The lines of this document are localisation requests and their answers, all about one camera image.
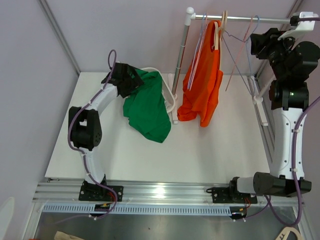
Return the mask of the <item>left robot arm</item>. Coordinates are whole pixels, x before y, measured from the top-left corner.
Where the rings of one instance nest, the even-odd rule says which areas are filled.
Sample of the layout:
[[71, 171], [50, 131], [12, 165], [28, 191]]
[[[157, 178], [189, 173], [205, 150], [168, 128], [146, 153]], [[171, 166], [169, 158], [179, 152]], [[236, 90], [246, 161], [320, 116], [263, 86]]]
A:
[[85, 106], [72, 106], [69, 109], [67, 141], [72, 150], [80, 153], [85, 171], [81, 198], [87, 195], [101, 201], [112, 192], [107, 185], [101, 161], [95, 156], [103, 137], [100, 116], [117, 97], [126, 98], [143, 84], [137, 68], [117, 62]]

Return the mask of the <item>orange t shirt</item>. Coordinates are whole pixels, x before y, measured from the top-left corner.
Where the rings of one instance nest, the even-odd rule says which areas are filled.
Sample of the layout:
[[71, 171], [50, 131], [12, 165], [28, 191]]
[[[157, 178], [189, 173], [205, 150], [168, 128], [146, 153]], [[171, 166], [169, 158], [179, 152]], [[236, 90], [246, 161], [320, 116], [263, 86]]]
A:
[[194, 81], [188, 90], [188, 81], [192, 68], [190, 64], [182, 83], [182, 105], [177, 110], [178, 120], [188, 122], [200, 117], [200, 126], [207, 127], [219, 103], [219, 90], [223, 79], [219, 66], [219, 51], [212, 48], [214, 43], [215, 22], [207, 24]]

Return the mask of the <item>bright green t shirt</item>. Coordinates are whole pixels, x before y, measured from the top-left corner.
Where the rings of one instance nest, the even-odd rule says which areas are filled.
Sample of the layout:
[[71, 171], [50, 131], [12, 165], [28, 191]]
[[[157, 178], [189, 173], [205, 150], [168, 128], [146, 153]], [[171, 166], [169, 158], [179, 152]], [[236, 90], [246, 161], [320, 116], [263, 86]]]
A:
[[163, 143], [171, 131], [171, 121], [162, 94], [163, 78], [158, 71], [136, 70], [143, 85], [124, 101], [123, 116], [146, 139]]

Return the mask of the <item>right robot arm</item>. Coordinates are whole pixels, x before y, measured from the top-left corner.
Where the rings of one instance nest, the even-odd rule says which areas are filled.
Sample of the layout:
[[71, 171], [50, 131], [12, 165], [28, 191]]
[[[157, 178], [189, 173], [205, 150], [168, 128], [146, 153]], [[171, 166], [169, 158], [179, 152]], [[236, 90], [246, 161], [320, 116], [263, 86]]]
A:
[[250, 53], [268, 60], [275, 75], [269, 100], [275, 126], [274, 153], [269, 172], [252, 177], [234, 177], [227, 196], [240, 202], [246, 194], [297, 197], [311, 191], [305, 179], [302, 161], [303, 127], [309, 105], [307, 79], [320, 60], [320, 48], [313, 42], [296, 44], [292, 31], [270, 28], [263, 34], [250, 35]]

